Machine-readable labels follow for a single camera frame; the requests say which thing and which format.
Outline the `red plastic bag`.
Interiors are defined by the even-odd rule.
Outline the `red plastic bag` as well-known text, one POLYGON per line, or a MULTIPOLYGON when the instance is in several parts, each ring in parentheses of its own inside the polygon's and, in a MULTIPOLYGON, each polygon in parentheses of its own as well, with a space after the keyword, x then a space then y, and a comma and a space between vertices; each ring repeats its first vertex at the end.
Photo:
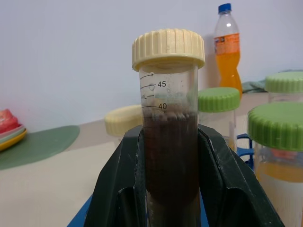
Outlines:
POLYGON ((13 130, 19 126, 17 117, 9 109, 0 111, 0 134, 13 130))

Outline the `cream-capped tube with brown liquid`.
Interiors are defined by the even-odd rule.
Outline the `cream-capped tube with brown liquid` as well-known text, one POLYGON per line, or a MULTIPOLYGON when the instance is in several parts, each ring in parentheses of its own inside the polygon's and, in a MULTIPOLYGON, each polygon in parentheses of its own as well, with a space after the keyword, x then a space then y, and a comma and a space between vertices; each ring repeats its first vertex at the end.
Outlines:
POLYGON ((189 30, 151 31, 133 43, 143 113, 147 227, 201 227, 197 79, 204 63, 203 39, 189 30))

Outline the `teal cloth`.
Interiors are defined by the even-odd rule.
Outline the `teal cloth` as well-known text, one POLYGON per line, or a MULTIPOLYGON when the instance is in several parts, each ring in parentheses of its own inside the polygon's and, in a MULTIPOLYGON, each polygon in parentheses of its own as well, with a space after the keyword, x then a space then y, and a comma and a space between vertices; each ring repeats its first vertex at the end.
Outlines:
POLYGON ((266 76, 264 80, 242 84, 243 93, 301 93, 303 92, 303 70, 286 70, 266 76))

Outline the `cream-capped test tube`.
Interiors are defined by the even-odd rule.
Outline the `cream-capped test tube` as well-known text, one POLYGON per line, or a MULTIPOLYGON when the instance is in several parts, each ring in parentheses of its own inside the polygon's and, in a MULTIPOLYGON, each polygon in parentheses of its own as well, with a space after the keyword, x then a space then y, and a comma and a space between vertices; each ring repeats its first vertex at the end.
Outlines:
POLYGON ((106 114, 104 122, 107 135, 114 137, 114 145, 117 148, 129 130, 136 127, 142 128, 141 104, 114 109, 106 114))

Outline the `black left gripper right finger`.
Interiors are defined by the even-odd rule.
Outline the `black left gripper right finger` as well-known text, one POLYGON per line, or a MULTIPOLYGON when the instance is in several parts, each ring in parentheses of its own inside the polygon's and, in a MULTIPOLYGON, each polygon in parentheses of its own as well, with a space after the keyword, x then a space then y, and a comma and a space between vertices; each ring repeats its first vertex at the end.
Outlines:
POLYGON ((198 125, 199 187, 209 227, 285 227, 251 168, 198 125))

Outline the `stack of coloured plates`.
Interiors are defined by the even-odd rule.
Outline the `stack of coloured plates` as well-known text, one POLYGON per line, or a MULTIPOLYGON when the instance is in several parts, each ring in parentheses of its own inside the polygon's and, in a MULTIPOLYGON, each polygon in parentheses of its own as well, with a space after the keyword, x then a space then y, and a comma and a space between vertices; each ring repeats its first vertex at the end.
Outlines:
POLYGON ((26 134, 27 130, 22 124, 17 128, 0 133, 0 152, 20 142, 26 136, 26 134))

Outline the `green-capped test tube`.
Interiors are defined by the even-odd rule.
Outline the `green-capped test tube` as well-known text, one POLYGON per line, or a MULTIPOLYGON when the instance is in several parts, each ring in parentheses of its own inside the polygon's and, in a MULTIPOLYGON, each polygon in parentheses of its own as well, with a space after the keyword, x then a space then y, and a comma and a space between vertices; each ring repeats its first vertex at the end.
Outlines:
POLYGON ((265 79, 268 102, 303 103, 303 70, 284 71, 269 75, 265 79))
POLYGON ((236 115, 240 93, 232 87, 207 88, 198 92, 198 118, 201 125, 215 129, 229 147, 237 151, 236 115))

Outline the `green-capped tube with orange liquid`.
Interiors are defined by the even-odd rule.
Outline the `green-capped tube with orange liquid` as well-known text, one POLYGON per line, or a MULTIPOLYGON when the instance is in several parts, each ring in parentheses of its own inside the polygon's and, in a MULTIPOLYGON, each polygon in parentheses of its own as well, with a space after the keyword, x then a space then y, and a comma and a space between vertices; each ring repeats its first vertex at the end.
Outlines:
POLYGON ((248 113, 254 173, 285 227, 303 227, 303 103, 272 102, 248 113))

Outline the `orange soda plastic bottle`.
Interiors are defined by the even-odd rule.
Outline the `orange soda plastic bottle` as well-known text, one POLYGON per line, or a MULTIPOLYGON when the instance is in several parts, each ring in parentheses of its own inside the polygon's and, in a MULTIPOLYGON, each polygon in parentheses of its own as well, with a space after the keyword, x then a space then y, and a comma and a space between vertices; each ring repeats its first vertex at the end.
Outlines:
POLYGON ((214 50, 221 87, 233 87, 242 95, 241 78, 237 67, 240 62, 240 33, 232 17, 232 5, 218 7, 219 19, 214 30, 214 50))

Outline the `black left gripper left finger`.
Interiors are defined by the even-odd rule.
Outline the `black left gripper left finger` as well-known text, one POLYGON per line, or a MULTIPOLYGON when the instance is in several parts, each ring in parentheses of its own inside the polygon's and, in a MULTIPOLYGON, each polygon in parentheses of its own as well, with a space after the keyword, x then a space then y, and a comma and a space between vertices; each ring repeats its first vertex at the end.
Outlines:
POLYGON ((102 168, 84 227, 146 227, 145 198, 144 137, 136 126, 102 168))

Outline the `green silicone mat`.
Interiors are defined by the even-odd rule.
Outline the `green silicone mat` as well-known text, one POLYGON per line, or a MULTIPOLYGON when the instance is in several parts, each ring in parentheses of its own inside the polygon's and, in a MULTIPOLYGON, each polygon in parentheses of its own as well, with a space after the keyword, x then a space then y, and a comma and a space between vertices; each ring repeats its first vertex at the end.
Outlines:
POLYGON ((0 170, 31 164, 65 151, 79 136, 80 127, 63 126, 27 134, 0 152, 0 170))

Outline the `blue test tube rack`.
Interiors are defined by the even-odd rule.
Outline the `blue test tube rack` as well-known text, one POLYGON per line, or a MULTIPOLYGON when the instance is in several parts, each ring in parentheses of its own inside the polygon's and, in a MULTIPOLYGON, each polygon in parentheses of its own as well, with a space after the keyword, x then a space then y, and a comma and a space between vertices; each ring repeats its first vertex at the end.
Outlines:
MULTIPOLYGON (((251 169, 253 169, 253 144, 252 140, 248 137, 246 133, 240 134, 237 136, 237 140, 248 140, 249 144, 247 146, 241 145, 238 142, 237 147, 237 154, 238 156, 248 156, 249 159, 247 159, 245 162, 250 166, 251 169)), ((77 212, 77 214, 74 216, 74 218, 71 220, 71 222, 67 225, 67 227, 83 227, 85 223, 85 218, 91 203, 92 195, 88 198, 88 200, 83 204, 83 206, 80 208, 80 210, 77 212)))

